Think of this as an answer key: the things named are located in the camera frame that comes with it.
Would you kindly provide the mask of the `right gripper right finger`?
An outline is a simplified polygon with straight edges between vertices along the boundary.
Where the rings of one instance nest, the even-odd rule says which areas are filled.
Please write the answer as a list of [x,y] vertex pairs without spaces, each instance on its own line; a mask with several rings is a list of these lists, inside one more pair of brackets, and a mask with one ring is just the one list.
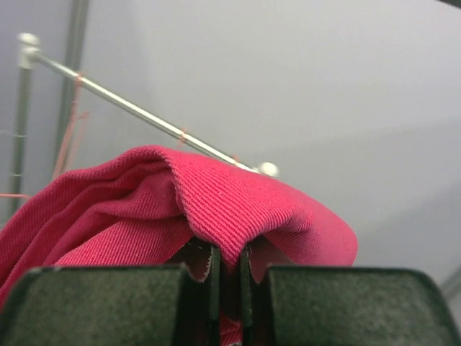
[[458,345],[435,282],[407,269],[257,265],[241,253],[244,345]]

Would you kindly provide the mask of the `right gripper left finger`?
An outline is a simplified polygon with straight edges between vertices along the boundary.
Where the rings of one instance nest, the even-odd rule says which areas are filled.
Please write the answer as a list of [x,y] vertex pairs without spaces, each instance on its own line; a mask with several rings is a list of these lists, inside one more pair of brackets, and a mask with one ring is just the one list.
[[220,253],[189,241],[163,265],[41,267],[14,286],[3,345],[218,345]]

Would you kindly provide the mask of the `magenta trousers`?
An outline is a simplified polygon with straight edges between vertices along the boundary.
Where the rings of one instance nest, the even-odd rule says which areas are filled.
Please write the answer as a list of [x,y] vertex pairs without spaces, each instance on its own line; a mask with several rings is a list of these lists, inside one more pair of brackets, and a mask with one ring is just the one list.
[[132,148],[66,172],[1,230],[1,297],[41,266],[161,264],[192,237],[216,245],[231,274],[265,235],[299,265],[350,266],[357,238],[334,212],[278,180],[199,154]]

